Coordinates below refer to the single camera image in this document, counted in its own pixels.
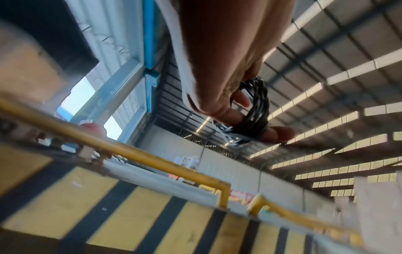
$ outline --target skin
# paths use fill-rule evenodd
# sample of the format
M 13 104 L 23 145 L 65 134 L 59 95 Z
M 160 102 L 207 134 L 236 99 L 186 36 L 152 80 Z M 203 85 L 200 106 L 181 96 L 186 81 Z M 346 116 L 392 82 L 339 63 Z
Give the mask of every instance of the skin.
M 192 110 L 232 126 L 244 115 L 233 99 L 251 106 L 241 81 L 260 71 L 264 56 L 280 43 L 295 0 L 156 0 L 168 25 L 182 82 L 183 101 Z M 282 143 L 296 135 L 269 127 L 261 141 Z

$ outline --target yellow pipe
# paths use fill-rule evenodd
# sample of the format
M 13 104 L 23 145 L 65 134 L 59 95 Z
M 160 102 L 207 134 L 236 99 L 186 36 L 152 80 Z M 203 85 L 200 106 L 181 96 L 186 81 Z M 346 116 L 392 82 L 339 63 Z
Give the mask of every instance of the yellow pipe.
M 218 206 L 227 208 L 230 196 L 230 184 L 227 182 L 190 170 L 133 146 L 109 138 L 99 137 L 75 124 L 64 122 L 25 104 L 11 100 L 4 95 L 0 95 L 0 111 L 15 120 L 31 124 L 45 132 L 93 147 L 98 152 L 121 155 L 169 174 L 219 189 L 221 190 L 221 195 L 218 196 Z
M 263 209 L 265 206 L 269 206 L 269 210 L 278 214 L 281 217 L 284 217 L 294 223 L 297 223 L 299 225 L 305 226 L 309 229 L 312 230 L 320 230 L 320 231 L 330 231 L 334 233 L 334 235 L 342 235 L 342 234 L 349 234 L 351 238 L 351 242 L 357 246 L 362 247 L 363 245 L 363 240 L 360 234 L 356 231 L 347 229 L 347 228 L 342 228 L 337 225 L 321 222 L 312 218 L 307 217 L 306 215 L 302 215 L 299 213 L 292 212 L 290 210 L 287 210 L 286 208 L 281 207 L 280 205 L 275 204 L 274 202 L 271 202 L 267 200 L 263 195 L 258 194 L 255 196 L 255 198 L 252 200 L 252 202 L 249 204 L 247 211 L 250 215 L 252 216 L 257 216 L 261 209 Z

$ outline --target striped surface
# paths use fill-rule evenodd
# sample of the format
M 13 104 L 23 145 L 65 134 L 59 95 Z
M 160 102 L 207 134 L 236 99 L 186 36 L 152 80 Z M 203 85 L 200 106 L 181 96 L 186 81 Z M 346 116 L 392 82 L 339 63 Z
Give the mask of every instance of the striped surface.
M 310 236 L 74 165 L 5 146 L 0 161 L 1 253 L 312 252 Z

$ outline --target bright sky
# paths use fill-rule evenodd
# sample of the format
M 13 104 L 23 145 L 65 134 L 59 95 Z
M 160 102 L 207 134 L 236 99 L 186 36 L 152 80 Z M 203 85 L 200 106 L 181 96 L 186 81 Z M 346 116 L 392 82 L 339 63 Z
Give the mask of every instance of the bright sky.
M 61 107 L 70 114 L 75 115 L 94 94 L 95 89 L 88 79 L 84 77 L 71 89 L 71 94 L 62 102 Z M 114 140 L 117 140 L 122 132 L 113 116 L 107 120 L 104 127 L 107 131 L 107 136 Z

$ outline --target wire bundle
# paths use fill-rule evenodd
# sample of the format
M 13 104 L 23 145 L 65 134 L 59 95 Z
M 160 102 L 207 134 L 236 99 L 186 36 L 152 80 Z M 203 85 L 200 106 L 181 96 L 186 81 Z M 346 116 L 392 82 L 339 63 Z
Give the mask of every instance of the wire bundle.
M 257 141 L 268 126 L 269 99 L 264 80 L 255 77 L 240 83 L 240 90 L 246 90 L 253 99 L 253 106 L 243 119 L 235 126 L 225 126 L 214 120 L 215 129 L 223 135 L 231 146 L 240 146 L 250 141 Z

